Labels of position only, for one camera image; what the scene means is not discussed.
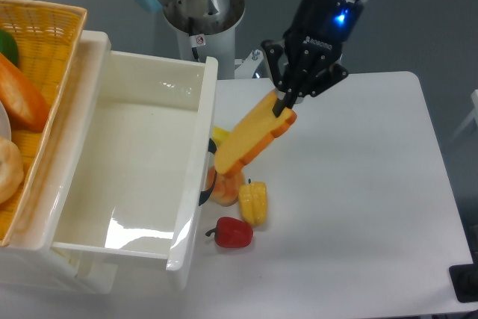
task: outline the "white drawer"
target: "white drawer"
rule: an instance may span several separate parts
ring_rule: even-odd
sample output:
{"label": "white drawer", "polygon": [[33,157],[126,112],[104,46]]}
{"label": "white drawer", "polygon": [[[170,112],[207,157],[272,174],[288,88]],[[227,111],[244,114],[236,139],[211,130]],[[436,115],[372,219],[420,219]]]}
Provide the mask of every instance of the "white drawer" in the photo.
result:
{"label": "white drawer", "polygon": [[180,289],[199,216],[217,62],[109,48],[106,34],[83,33],[34,195],[0,257],[40,263],[34,267],[70,289],[108,291],[117,265],[166,270]]}

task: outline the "drawer handle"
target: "drawer handle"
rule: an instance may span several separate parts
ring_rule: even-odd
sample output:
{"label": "drawer handle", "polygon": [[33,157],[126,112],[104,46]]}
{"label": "drawer handle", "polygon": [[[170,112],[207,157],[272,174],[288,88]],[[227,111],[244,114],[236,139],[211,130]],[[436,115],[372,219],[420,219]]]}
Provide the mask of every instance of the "drawer handle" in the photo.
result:
{"label": "drawer handle", "polygon": [[[209,139],[208,151],[212,154],[215,154],[217,151],[217,146],[211,138]],[[212,190],[214,189],[214,186],[216,185],[216,179],[217,179],[217,171],[214,170],[214,179],[212,180],[212,185],[207,190],[202,191],[201,194],[199,195],[199,205],[204,205],[206,201],[209,199],[209,197],[211,196]]]}

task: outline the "round bread roll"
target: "round bread roll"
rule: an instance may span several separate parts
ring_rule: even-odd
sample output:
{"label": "round bread roll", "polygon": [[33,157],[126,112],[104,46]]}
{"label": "round bread roll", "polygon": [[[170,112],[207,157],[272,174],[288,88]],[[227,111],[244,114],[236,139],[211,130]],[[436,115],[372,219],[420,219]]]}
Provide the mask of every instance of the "round bread roll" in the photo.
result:
{"label": "round bread roll", "polygon": [[11,198],[22,181],[22,154],[15,143],[0,137],[0,203]]}

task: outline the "red bell pepper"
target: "red bell pepper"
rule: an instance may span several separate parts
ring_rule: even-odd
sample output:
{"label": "red bell pepper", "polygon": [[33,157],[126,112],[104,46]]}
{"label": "red bell pepper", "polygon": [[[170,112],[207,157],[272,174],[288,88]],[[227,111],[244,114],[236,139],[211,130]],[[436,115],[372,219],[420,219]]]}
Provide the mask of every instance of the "red bell pepper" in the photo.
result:
{"label": "red bell pepper", "polygon": [[221,217],[216,228],[206,232],[209,237],[214,233],[214,240],[222,248],[243,248],[250,245],[254,231],[242,220],[231,217]]}

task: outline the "yellow basket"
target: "yellow basket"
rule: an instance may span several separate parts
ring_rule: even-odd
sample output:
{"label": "yellow basket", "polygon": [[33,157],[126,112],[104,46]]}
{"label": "yellow basket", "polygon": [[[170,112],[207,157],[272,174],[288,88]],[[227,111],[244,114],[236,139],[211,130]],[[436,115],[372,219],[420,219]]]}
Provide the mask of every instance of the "yellow basket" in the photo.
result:
{"label": "yellow basket", "polygon": [[87,11],[80,7],[44,1],[0,0],[0,29],[13,35],[19,48],[19,68],[51,105],[42,133],[12,131],[12,141],[23,156],[26,177],[13,197],[0,204],[0,247],[8,245],[26,201],[34,195],[31,185],[86,18]]}

